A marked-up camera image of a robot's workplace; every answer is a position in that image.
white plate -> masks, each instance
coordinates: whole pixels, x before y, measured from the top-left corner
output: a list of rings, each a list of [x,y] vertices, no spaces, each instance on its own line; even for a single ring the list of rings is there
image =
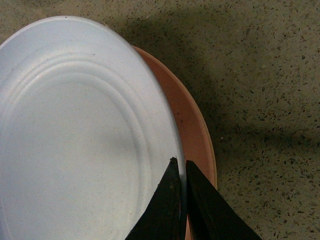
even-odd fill
[[[167,100],[115,32],[37,21],[0,46],[0,73],[1,240],[124,240],[171,157],[185,199]]]

black plastic piece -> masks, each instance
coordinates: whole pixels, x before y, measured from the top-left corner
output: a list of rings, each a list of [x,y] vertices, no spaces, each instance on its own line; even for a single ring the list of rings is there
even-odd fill
[[[186,178],[190,231],[194,240],[261,240],[193,161],[186,162]]]
[[[126,240],[178,240],[180,197],[178,162],[173,157],[149,205]]]

floor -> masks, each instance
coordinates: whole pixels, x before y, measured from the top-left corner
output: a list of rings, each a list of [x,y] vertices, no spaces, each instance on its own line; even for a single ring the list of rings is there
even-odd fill
[[[320,239],[320,1],[0,0],[0,43],[57,15],[162,61],[208,125],[218,190],[264,240]]]

